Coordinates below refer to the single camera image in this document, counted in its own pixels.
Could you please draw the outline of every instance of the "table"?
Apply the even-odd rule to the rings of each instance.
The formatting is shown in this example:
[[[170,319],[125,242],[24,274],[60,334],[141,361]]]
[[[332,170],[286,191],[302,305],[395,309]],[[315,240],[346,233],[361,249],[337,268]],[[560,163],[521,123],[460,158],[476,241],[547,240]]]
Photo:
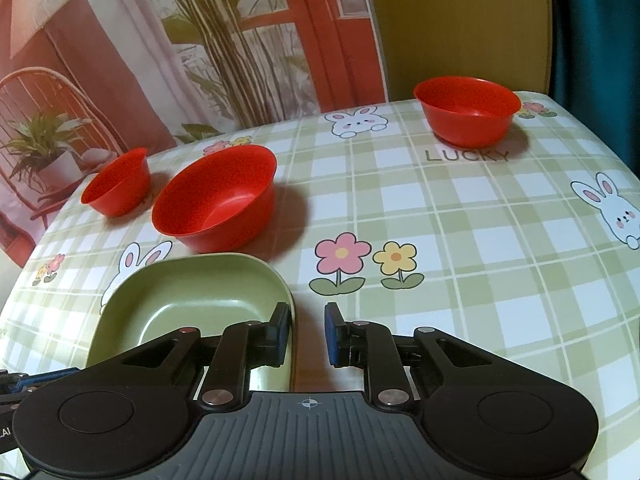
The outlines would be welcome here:
[[[150,221],[164,183],[204,152],[252,142],[277,156],[276,213],[242,251],[269,262],[295,297],[297,390],[362,387],[357,372],[328,365],[327,301],[337,301],[347,320],[373,320],[397,334],[436,326],[580,390],[601,425],[585,473],[637,480],[640,227],[625,216],[632,222],[623,228],[635,234],[621,241],[589,196],[617,188],[635,205],[619,202],[616,215],[624,216],[640,206],[640,182],[550,98],[519,95],[525,105],[509,134],[487,150],[446,146],[419,104],[406,101],[159,153],[149,158],[150,196],[123,218],[82,206],[82,184],[0,316],[2,367],[30,374],[82,367],[124,249],[137,243],[142,259],[167,241]],[[609,208],[609,198],[596,200]],[[173,240],[166,257],[187,254]],[[1,470],[25,472],[17,452],[2,461]]]

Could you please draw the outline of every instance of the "rabbit paw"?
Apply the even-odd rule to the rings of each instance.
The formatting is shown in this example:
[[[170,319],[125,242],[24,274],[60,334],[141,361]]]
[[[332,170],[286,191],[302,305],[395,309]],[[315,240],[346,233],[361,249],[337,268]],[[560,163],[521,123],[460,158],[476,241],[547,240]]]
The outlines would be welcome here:
[[[626,244],[633,250],[640,248],[640,241],[635,236],[626,237]]]

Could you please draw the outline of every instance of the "black circular cover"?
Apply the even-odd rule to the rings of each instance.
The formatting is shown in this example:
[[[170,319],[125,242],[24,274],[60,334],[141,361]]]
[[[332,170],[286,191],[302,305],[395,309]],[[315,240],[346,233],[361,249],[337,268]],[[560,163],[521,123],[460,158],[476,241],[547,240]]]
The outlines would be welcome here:
[[[551,381],[443,386],[425,402],[422,426],[444,456],[507,478],[546,478],[582,466],[598,434],[589,401]]]
[[[187,423],[186,402],[172,386],[50,384],[21,402],[14,437],[33,468],[75,478],[110,477],[170,452]]]

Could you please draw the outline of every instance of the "rabbit ear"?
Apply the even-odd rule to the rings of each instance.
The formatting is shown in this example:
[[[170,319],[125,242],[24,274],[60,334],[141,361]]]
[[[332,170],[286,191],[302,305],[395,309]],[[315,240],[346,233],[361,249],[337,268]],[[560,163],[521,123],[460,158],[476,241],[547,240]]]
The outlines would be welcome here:
[[[157,260],[164,260],[167,254],[169,254],[169,251],[171,250],[172,246],[173,244],[171,240],[167,240],[165,242],[162,242],[160,245],[154,247],[146,254],[144,259],[142,260],[142,263],[140,263],[140,267],[152,264]]]
[[[596,175],[596,180],[598,181],[598,185],[605,197],[618,196],[618,188],[613,183],[613,180],[611,180],[607,175],[604,173],[598,173]]]
[[[354,115],[369,115],[375,112],[377,109],[377,106],[366,106],[364,108],[360,108],[360,110],[356,110],[356,113],[354,113]]]
[[[597,207],[598,209],[602,209],[602,201],[604,200],[604,197],[593,189],[593,187],[587,186],[582,182],[572,182],[571,189],[573,189],[574,193],[587,204]]]
[[[331,121],[332,123],[337,123],[338,121],[341,121],[343,119],[346,119],[347,117],[351,117],[349,114],[343,114],[343,113],[333,113],[333,114],[327,114],[324,116],[324,118],[327,121]]]
[[[129,244],[120,257],[120,272],[131,272],[138,266],[139,258],[140,246],[135,242]]]

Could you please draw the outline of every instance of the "green tray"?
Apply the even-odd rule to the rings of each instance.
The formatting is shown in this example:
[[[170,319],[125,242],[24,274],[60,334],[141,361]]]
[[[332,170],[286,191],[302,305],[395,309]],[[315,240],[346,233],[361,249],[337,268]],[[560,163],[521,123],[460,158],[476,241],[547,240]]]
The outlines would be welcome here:
[[[202,336],[230,324],[268,321],[279,301],[290,305],[289,287],[268,264],[238,253],[200,254],[163,260],[127,278],[104,308],[89,348],[87,366],[183,326]],[[292,385],[292,332],[280,368],[252,370],[252,390],[288,391]]]

